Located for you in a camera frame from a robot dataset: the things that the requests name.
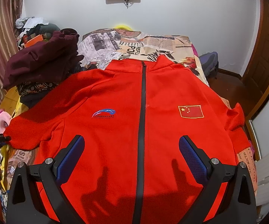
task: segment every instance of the chinese flag patch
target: chinese flag patch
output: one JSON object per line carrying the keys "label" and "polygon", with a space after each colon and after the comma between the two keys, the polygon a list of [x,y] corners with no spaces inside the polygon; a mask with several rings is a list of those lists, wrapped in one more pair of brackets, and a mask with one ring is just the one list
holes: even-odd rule
{"label": "chinese flag patch", "polygon": [[204,118],[201,105],[178,106],[182,118]]}

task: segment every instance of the maroon clothing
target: maroon clothing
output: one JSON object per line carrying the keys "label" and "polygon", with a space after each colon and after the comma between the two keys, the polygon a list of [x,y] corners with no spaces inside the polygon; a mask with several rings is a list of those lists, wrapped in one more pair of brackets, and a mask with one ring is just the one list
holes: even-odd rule
{"label": "maroon clothing", "polygon": [[78,55],[78,40],[78,34],[54,31],[48,42],[40,41],[20,50],[7,63],[3,88],[8,90],[23,82],[62,82],[84,58]]}

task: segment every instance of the wooden floor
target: wooden floor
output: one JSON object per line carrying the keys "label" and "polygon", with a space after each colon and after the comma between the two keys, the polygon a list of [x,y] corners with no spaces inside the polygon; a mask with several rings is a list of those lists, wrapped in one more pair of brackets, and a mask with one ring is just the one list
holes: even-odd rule
{"label": "wooden floor", "polygon": [[210,78],[208,83],[219,96],[229,100],[231,108],[234,108],[236,103],[240,103],[245,116],[249,114],[256,104],[246,87],[237,77],[218,73],[217,79]]}

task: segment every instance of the brown door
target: brown door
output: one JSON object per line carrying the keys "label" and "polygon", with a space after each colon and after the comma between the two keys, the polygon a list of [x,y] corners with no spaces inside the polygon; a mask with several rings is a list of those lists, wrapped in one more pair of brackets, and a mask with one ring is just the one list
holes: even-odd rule
{"label": "brown door", "polygon": [[256,103],[269,85],[269,0],[261,0],[260,21],[256,45],[242,78]]}

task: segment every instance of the black zipper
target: black zipper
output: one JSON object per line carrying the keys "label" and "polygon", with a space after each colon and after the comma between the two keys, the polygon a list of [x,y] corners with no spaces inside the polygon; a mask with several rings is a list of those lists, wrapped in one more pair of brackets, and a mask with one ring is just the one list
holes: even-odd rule
{"label": "black zipper", "polygon": [[141,111],[139,115],[139,134],[137,145],[137,175],[136,175],[136,197],[134,203],[134,212],[132,224],[141,222],[143,194],[144,194],[144,154],[145,154],[145,114],[146,114],[146,68],[142,61],[142,95],[141,95]]}

